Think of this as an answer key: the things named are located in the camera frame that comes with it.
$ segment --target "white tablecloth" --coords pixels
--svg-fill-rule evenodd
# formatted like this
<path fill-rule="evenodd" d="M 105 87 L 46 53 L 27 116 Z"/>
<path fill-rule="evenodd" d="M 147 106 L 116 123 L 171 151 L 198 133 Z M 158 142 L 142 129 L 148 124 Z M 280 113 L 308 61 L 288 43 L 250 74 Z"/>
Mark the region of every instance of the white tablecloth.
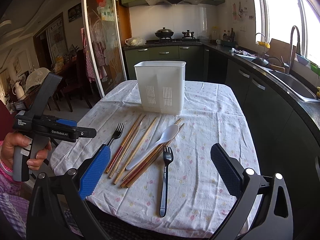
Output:
<path fill-rule="evenodd" d="M 108 143 L 118 122 L 124 122 L 122 138 L 111 146 L 114 154 L 142 112 L 137 82 L 118 85 L 78 123 L 95 128 L 97 136 L 81 138 L 76 143 L 62 142 L 56 148 L 50 160 L 55 174 L 78 168 L 101 144 Z M 211 146 L 219 142 L 243 167 L 251 167 L 260 174 L 250 131 L 232 90 L 220 84 L 186 81 L 184 109 L 180 116 L 146 114 L 150 116 L 150 122 L 156 116 L 160 119 L 137 154 L 157 141 L 165 128 L 179 117 L 183 118 L 181 124 L 185 123 L 171 143 L 174 161 L 169 166 L 166 216 L 159 217 L 164 168 L 161 157 L 129 189 L 122 189 L 120 183 L 113 185 L 113 180 L 103 174 L 87 199 L 104 212 L 140 228 L 183 237 L 210 237 L 236 200 L 229 195 L 210 159 Z M 257 197 L 248 217 L 249 225 L 259 202 Z"/>

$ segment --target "chopstick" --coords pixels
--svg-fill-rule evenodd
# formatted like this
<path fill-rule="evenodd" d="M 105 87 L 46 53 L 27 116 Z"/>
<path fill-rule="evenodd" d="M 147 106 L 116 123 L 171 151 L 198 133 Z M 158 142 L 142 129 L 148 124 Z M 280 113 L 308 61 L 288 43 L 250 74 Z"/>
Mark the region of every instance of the chopstick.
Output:
<path fill-rule="evenodd" d="M 136 129 L 133 132 L 133 135 L 131 136 L 129 142 L 127 143 L 127 145 L 125 146 L 123 152 L 121 153 L 120 157 L 118 158 L 113 170 L 111 171 L 109 178 L 111 179 L 113 177 L 113 175 L 115 174 L 115 172 L 117 171 L 121 161 L 123 160 L 124 156 L 126 155 L 128 149 L 130 148 L 133 140 L 136 138 L 138 132 L 139 132 L 139 126 L 142 123 L 143 119 L 146 117 L 147 115 L 144 115 L 144 117 L 141 119 L 140 123 L 137 125 Z"/>
<path fill-rule="evenodd" d="M 154 126 L 154 124 L 156 123 L 156 120 L 158 119 L 158 117 L 156 117 L 153 122 L 151 123 L 151 125 L 149 126 L 148 130 L 145 132 L 145 134 L 142 136 L 141 140 L 139 141 L 139 143 L 137 144 L 136 148 L 130 153 L 128 159 L 126 160 L 125 164 L 123 165 L 121 171 L 119 171 L 115 181 L 113 182 L 113 184 L 117 184 L 118 180 L 120 179 L 120 177 L 122 176 L 122 174 L 124 173 L 124 170 L 126 168 L 126 166 L 131 162 L 131 160 L 133 159 L 134 155 L 136 154 L 136 152 L 139 150 L 141 144 L 145 141 L 146 137 L 148 136 L 148 133 L 150 132 L 151 128 Z"/>
<path fill-rule="evenodd" d="M 184 126 L 184 123 L 181 125 L 179 128 L 179 131 L 182 129 Z M 162 153 L 163 147 L 168 146 L 172 140 L 170 140 L 167 143 L 164 143 L 156 148 L 152 152 L 151 155 L 149 155 L 148 160 L 146 159 L 144 163 L 142 163 L 134 173 L 131 174 L 120 186 L 123 187 L 130 187 L 135 181 L 150 167 L 150 165 L 159 157 L 159 155 Z"/>
<path fill-rule="evenodd" d="M 124 145 L 127 143 L 127 141 L 130 139 L 131 135 L 132 135 L 132 132 L 133 130 L 135 129 L 140 117 L 141 117 L 142 114 L 139 115 L 138 119 L 135 121 L 135 123 L 133 124 L 133 126 L 131 127 L 131 129 L 129 130 L 129 132 L 127 133 L 127 135 L 125 136 L 124 140 L 122 141 L 120 147 L 118 148 L 118 150 L 116 151 L 115 155 L 113 156 L 111 162 L 109 163 L 109 165 L 107 166 L 106 170 L 105 170 L 105 173 L 108 173 L 113 164 L 115 163 L 116 159 L 118 158 L 120 152 L 122 151 Z"/>
<path fill-rule="evenodd" d="M 182 118 L 179 118 L 179 119 L 175 122 L 175 124 L 179 124 L 181 121 L 182 121 Z M 154 149 L 153 152 L 152 152 L 150 155 L 148 155 L 148 156 L 151 156 L 151 155 L 152 155 L 157 149 L 159 149 L 159 148 L 162 148 L 162 144 L 161 144 L 161 145 L 158 145 L 158 146 L 156 147 L 156 149 Z M 122 180 L 126 180 L 132 173 L 134 173 L 134 172 L 136 171 L 136 169 L 139 168 L 140 165 L 145 162 L 145 160 L 147 160 L 148 156 L 147 156 L 146 158 L 144 158 L 143 160 L 141 160 L 135 168 L 133 168 L 131 171 L 129 171 L 128 174 L 127 174 L 126 176 L 124 176 L 124 178 L 123 178 Z"/>

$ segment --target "fork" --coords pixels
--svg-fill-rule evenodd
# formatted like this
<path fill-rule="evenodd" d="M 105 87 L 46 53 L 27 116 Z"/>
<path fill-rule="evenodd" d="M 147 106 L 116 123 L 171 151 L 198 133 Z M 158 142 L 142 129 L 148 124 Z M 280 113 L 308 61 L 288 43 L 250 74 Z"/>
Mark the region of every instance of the fork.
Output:
<path fill-rule="evenodd" d="M 113 142 L 113 140 L 119 139 L 121 137 L 122 132 L 123 132 L 123 127 L 124 127 L 124 123 L 118 123 L 117 129 L 113 133 L 110 142 L 107 144 L 109 147 L 110 147 L 111 143 Z"/>

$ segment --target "cooking pot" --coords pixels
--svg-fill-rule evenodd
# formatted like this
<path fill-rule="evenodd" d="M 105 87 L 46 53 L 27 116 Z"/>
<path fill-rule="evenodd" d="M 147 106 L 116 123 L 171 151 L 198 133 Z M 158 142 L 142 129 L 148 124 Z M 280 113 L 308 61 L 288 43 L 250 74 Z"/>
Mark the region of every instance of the cooking pot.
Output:
<path fill-rule="evenodd" d="M 193 38 L 193 34 L 195 32 L 190 32 L 190 30 L 187 30 L 187 32 L 182 32 L 184 38 Z"/>
<path fill-rule="evenodd" d="M 173 35 L 173 31 L 170 30 L 170 29 L 166 29 L 165 27 L 163 27 L 162 29 L 160 30 L 157 30 L 155 32 L 155 35 L 158 37 L 158 38 L 170 38 L 172 35 Z"/>

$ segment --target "person's hand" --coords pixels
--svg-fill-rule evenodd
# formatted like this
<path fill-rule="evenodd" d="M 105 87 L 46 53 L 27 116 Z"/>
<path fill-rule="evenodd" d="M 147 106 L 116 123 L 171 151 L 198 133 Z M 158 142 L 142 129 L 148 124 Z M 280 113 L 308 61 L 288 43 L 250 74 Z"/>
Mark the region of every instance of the person's hand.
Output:
<path fill-rule="evenodd" d="M 13 153 L 14 147 L 27 147 L 30 145 L 31 140 L 21 133 L 8 133 L 3 141 L 0 157 L 3 163 L 10 169 L 13 167 Z M 43 160 L 47 158 L 48 151 L 51 151 L 51 143 L 48 142 L 43 150 L 40 150 L 36 154 L 35 159 L 29 159 L 27 164 L 31 170 L 39 170 Z"/>

